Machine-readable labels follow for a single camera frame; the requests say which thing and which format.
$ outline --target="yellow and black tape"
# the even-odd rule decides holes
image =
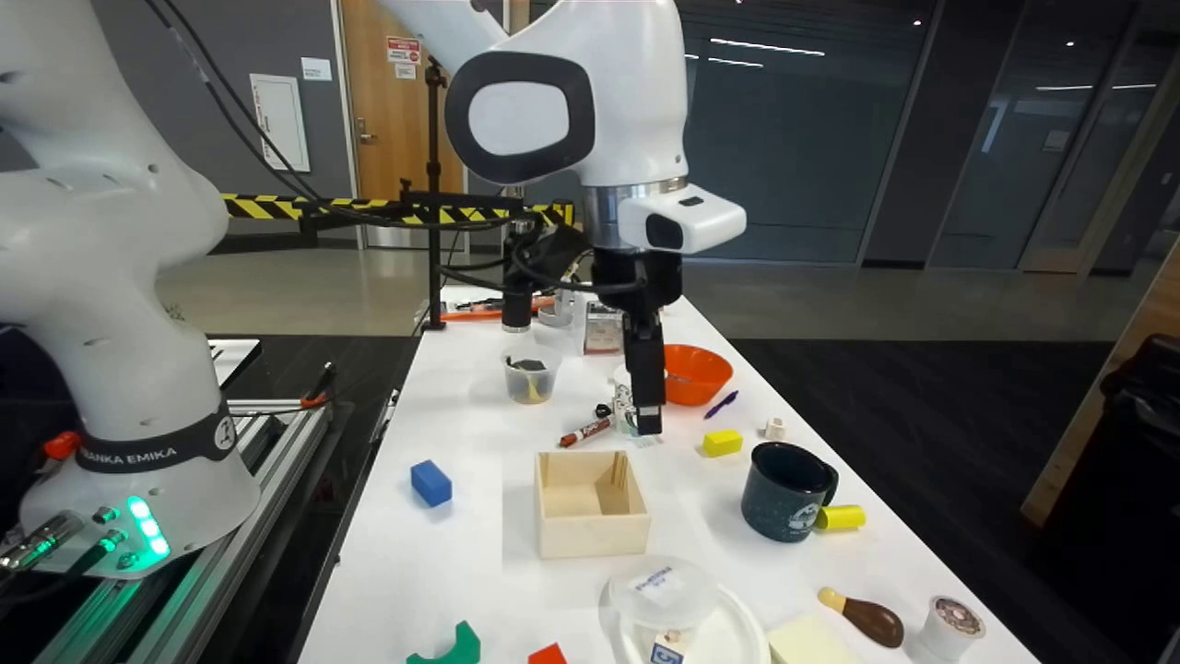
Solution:
[[[301,194],[238,194],[238,193],[221,193],[228,217],[244,220],[301,220],[307,217],[307,199]],[[327,209],[394,209],[394,199],[327,199]],[[440,206],[441,223],[504,223],[511,220],[517,206]],[[572,223],[580,227],[575,206],[572,201],[531,201],[531,214],[545,217],[550,223]],[[424,227],[424,214],[400,209],[389,217],[394,223],[405,227]]]

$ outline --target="dark floor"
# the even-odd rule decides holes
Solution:
[[[1128,660],[1033,571],[1023,490],[1107,341],[737,341],[1039,657]]]

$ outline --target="yellow block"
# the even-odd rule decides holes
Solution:
[[[741,432],[737,428],[713,428],[701,442],[705,458],[725,458],[741,450]]]
[[[861,506],[826,506],[817,509],[817,532],[860,532],[867,522]]]

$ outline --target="black mug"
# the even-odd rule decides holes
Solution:
[[[748,528],[773,543],[799,543],[838,495],[838,467],[794,442],[758,442],[741,495]]]

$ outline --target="floor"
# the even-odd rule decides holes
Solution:
[[[1039,537],[1019,515],[1110,341],[737,340],[737,350],[1042,664],[1130,660],[1042,578]]]
[[[715,262],[685,295],[728,340],[1118,340],[1145,281]],[[410,337],[424,292],[420,249],[352,247],[209,254],[157,284],[206,333],[282,337]]]

